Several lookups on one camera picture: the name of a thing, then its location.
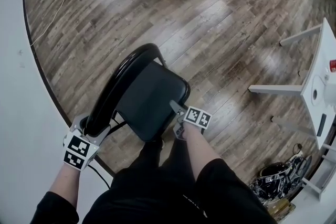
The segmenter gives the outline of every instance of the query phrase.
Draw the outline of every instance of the chair seat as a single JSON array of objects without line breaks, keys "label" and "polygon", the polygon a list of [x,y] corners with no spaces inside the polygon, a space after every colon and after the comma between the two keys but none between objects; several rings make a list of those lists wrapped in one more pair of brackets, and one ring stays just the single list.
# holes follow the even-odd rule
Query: chair seat
[{"label": "chair seat", "polygon": [[117,111],[137,136],[148,142],[161,136],[174,119],[169,102],[174,100],[182,105],[187,97],[185,80],[151,62],[122,96]]}]

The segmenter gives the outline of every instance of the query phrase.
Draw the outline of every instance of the human arm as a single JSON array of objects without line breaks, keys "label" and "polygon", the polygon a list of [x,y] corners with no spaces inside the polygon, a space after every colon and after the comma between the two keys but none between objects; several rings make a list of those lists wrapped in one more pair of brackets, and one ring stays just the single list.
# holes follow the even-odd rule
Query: human arm
[{"label": "human arm", "polygon": [[210,219],[230,216],[239,223],[276,223],[254,193],[215,153],[199,130],[184,122],[196,191]]},{"label": "human arm", "polygon": [[80,171],[63,164],[50,190],[37,205],[31,224],[77,223]]}]

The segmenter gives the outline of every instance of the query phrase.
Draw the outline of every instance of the office chair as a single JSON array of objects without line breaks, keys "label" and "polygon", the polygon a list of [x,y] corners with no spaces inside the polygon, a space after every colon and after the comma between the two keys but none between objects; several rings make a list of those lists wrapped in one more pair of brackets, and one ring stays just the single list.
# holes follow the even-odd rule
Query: office chair
[{"label": "office chair", "polygon": [[[80,125],[84,135],[100,141],[97,144],[125,124],[141,140],[149,142],[161,137],[174,119],[175,113],[169,102],[174,100],[184,106],[189,94],[189,84],[167,68],[158,47],[145,44],[117,67],[91,114]],[[117,122],[118,125],[110,128],[110,121],[115,120],[117,113],[124,122]]]}]

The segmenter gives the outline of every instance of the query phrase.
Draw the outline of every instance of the wooden floor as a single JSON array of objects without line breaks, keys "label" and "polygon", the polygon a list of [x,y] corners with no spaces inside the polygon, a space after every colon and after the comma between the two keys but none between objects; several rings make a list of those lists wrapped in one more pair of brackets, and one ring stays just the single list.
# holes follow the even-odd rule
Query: wooden floor
[{"label": "wooden floor", "polygon": [[[62,0],[26,0],[33,41]],[[272,115],[308,122],[292,97],[252,94],[250,84],[301,84],[317,36],[289,47],[278,42],[326,17],[335,30],[336,0],[66,0],[34,46],[67,115],[90,111],[115,67],[136,47],[153,42],[192,92],[187,104],[211,114],[206,139],[245,182],[263,166],[285,161],[296,143],[319,159],[313,140],[280,129]],[[164,136],[170,150],[171,130]],[[143,143],[124,127],[106,139],[100,157],[115,171]]]}]

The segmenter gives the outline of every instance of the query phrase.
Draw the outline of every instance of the sleeve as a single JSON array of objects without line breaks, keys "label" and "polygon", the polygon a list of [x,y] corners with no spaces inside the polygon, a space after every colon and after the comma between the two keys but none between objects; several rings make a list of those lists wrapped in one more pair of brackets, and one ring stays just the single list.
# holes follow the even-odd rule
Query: sleeve
[{"label": "sleeve", "polygon": [[238,223],[276,223],[222,159],[214,159],[202,169],[196,191],[209,219],[219,219],[225,212]]},{"label": "sleeve", "polygon": [[30,224],[78,223],[79,217],[71,203],[56,193],[48,191],[40,203]]}]

